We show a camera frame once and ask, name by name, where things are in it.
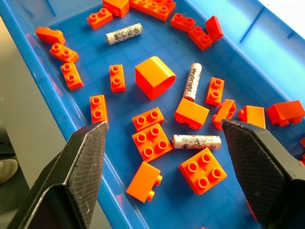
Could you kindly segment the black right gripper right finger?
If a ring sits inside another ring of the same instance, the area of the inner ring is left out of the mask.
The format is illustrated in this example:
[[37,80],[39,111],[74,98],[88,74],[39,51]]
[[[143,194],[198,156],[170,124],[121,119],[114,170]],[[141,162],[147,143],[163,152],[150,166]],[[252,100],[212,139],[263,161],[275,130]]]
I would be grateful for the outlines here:
[[305,229],[305,165],[267,130],[222,121],[236,178],[264,229]]

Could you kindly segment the large rounded orange toy block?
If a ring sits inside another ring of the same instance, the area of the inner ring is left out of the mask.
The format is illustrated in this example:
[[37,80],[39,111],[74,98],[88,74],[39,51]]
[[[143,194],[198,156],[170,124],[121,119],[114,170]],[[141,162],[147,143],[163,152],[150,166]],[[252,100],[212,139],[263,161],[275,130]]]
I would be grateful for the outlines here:
[[135,66],[135,82],[150,100],[167,91],[176,80],[176,74],[157,56]]

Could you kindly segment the blue plastic tray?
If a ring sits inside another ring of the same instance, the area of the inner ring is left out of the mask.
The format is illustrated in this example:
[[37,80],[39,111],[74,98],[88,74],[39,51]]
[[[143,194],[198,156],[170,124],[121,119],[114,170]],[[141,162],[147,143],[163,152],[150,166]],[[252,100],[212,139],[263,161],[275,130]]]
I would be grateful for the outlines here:
[[[159,107],[168,137],[191,134],[174,119],[187,73],[193,62],[203,65],[196,102],[204,105],[211,77],[225,81],[223,99],[268,108],[299,100],[305,108],[305,40],[256,0],[174,0],[176,12],[193,18],[201,27],[216,16],[223,38],[201,51],[185,32],[152,16],[130,10],[123,18],[93,30],[87,17],[102,7],[102,0],[0,0],[0,16],[18,47],[35,83],[63,136],[91,122],[89,97],[106,98],[109,126],[102,184],[98,196],[110,225],[117,229],[261,229],[252,217],[223,145],[214,155],[227,178],[201,196],[194,194],[178,165],[193,155],[173,150],[153,161],[162,183],[152,201],[141,203],[126,193],[142,158],[132,141],[132,117]],[[108,45],[107,33],[140,23],[143,33]],[[60,30],[67,48],[77,52],[74,63],[83,87],[71,91],[53,44],[42,42],[38,27]],[[171,87],[150,100],[135,82],[135,66],[159,57],[175,74]],[[113,93],[110,65],[122,64],[126,91]]]

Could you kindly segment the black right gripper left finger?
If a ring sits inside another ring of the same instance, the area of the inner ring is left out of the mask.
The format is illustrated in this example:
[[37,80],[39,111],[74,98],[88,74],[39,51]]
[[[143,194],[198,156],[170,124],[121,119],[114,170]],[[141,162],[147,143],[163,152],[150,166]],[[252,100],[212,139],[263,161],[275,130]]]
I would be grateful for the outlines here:
[[74,132],[42,170],[7,229],[88,229],[99,193],[107,121]]

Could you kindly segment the white AA battery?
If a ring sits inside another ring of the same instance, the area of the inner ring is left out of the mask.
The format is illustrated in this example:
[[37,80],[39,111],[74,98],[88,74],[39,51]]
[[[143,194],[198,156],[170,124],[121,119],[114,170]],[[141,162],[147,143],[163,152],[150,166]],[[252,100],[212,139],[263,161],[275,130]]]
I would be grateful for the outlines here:
[[143,33],[143,28],[140,23],[107,33],[105,35],[108,45],[113,45],[130,38],[139,36]]
[[186,85],[183,93],[183,98],[194,102],[197,94],[197,88],[202,72],[202,65],[200,63],[194,62],[189,70]]
[[220,136],[215,135],[173,135],[173,148],[176,149],[220,149]]

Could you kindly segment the white shoe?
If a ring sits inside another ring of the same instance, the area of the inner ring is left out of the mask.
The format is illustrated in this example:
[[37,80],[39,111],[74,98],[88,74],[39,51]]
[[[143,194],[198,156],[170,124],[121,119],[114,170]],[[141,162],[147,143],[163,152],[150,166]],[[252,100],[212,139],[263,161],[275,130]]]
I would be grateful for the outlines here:
[[14,176],[18,169],[18,162],[16,159],[0,160],[0,185],[8,181]]

